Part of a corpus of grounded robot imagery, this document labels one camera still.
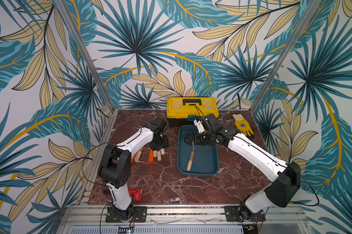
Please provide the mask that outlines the teal plastic tray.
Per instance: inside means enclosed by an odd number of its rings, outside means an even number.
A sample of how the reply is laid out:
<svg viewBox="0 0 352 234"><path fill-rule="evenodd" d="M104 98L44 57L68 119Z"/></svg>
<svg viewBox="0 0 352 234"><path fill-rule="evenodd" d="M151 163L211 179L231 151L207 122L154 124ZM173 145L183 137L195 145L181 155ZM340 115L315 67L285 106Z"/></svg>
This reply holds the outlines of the teal plastic tray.
<svg viewBox="0 0 352 234"><path fill-rule="evenodd" d="M179 129L177 168L186 176L214 176L219 171L217 145L195 146L195 155L191 169L187 166L192 152L192 146L184 142L189 132L197 132L194 125L183 125Z"/></svg>

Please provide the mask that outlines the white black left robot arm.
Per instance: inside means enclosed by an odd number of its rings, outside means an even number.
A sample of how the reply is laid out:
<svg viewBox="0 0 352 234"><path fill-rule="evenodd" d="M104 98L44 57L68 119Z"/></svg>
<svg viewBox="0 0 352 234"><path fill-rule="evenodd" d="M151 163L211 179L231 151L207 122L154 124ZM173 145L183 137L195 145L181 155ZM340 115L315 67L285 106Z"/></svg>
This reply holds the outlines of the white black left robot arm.
<svg viewBox="0 0 352 234"><path fill-rule="evenodd" d="M141 126L127 140L118 145L110 143L106 145L98 168L98 176L108 187L116 209L128 211L133 205L127 187L132 157L147 144L152 151L168 147L168 138L163 133L166 124L163 118L156 117L154 122Z"/></svg>

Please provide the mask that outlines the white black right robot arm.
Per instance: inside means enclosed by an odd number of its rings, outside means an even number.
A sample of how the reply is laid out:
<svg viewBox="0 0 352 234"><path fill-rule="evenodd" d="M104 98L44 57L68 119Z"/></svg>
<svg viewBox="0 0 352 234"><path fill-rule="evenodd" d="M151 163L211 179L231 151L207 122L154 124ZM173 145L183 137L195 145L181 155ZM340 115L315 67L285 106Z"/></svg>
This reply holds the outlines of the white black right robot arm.
<svg viewBox="0 0 352 234"><path fill-rule="evenodd" d="M244 157L259 169L270 184L248 196L239 206L244 219L271 206L286 207L300 188L300 166L287 163L253 143L237 127L222 126L213 114L196 117L193 124L197 131L188 133L185 143L190 146L222 145Z"/></svg>

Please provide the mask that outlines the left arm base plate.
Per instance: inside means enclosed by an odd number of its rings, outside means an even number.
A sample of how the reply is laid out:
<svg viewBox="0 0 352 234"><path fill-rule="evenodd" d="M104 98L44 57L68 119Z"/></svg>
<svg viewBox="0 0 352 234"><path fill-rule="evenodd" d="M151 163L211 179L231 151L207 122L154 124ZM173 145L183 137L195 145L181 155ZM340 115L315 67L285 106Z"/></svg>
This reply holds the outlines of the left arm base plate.
<svg viewBox="0 0 352 234"><path fill-rule="evenodd" d="M120 210L116 207L109 207L107 209L106 223L145 223L147 217L147 207L134 206L127 210Z"/></svg>

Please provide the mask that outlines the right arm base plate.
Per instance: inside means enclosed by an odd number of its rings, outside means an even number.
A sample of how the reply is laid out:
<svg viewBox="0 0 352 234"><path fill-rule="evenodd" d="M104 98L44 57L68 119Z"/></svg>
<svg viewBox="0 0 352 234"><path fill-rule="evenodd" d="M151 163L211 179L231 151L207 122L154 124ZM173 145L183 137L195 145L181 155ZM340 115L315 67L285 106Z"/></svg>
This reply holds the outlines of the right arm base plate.
<svg viewBox="0 0 352 234"><path fill-rule="evenodd" d="M227 222L257 222L265 221L265 213L261 210L252 213L249 209L241 206L224 206L224 213Z"/></svg>

